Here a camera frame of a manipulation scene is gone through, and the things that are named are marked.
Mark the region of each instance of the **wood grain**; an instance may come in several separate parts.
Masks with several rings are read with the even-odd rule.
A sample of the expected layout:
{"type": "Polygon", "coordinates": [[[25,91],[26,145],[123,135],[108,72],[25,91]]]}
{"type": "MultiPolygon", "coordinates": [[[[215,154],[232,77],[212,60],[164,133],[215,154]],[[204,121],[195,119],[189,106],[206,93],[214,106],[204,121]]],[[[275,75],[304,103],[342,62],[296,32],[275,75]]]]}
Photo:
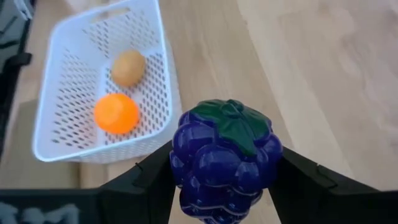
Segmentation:
{"type": "MultiPolygon", "coordinates": [[[[68,1],[73,7],[38,0],[27,47],[34,61],[21,73],[13,114],[37,98],[52,26],[104,3],[68,1]]],[[[398,1],[159,2],[184,110],[205,99],[241,100],[268,115],[301,155],[377,189],[398,188],[398,1]]],[[[5,150],[2,164],[12,162],[5,150]]],[[[81,186],[96,187],[141,159],[82,164],[81,186]]],[[[178,191],[170,222],[197,222],[177,198],[178,191]]],[[[244,222],[279,222],[268,193],[244,222]]]]}

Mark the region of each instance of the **white plastic basket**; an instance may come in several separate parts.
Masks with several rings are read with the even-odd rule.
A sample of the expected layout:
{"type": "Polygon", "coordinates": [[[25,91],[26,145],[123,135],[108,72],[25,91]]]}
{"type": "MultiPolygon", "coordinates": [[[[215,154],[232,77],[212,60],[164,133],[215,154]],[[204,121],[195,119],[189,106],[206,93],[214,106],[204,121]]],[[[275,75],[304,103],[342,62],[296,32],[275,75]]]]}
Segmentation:
{"type": "Polygon", "coordinates": [[[150,154],[172,138],[181,113],[156,0],[99,7],[54,28],[35,125],[36,158],[110,163],[150,154]],[[120,88],[109,74],[113,60],[129,49],[145,56],[145,75],[136,86],[120,88]],[[119,92],[139,105],[141,120],[128,134],[108,134],[95,125],[93,108],[105,94],[119,92]]]}

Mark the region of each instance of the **green leaf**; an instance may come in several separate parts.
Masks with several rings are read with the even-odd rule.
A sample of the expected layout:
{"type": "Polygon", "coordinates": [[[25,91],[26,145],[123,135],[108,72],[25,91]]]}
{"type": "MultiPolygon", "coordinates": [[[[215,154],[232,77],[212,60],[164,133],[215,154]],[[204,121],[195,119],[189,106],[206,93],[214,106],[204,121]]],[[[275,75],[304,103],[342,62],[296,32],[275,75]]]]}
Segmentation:
{"type": "Polygon", "coordinates": [[[271,132],[266,116],[236,100],[202,101],[191,112],[214,122],[220,137],[234,142],[247,156],[256,155],[254,140],[271,132]]]}

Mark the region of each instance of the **orange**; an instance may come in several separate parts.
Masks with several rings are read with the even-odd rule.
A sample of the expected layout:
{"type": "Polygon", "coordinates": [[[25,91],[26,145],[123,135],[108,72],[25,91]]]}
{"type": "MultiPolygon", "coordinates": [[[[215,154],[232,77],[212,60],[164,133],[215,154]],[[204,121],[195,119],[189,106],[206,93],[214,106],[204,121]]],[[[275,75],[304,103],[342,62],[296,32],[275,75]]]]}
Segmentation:
{"type": "Polygon", "coordinates": [[[139,121],[139,108],[130,97],[122,93],[108,94],[94,107],[96,124],[111,134],[128,133],[139,121]]]}

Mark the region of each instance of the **purple grapes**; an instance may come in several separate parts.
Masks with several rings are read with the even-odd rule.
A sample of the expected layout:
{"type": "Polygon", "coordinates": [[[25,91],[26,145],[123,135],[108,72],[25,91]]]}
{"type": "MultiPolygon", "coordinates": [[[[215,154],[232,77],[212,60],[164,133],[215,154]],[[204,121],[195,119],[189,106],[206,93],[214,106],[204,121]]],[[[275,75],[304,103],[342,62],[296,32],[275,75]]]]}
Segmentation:
{"type": "Polygon", "coordinates": [[[276,178],[282,144],[270,119],[238,101],[211,100],[178,125],[170,163],[183,212],[204,223],[239,223],[276,178]]]}

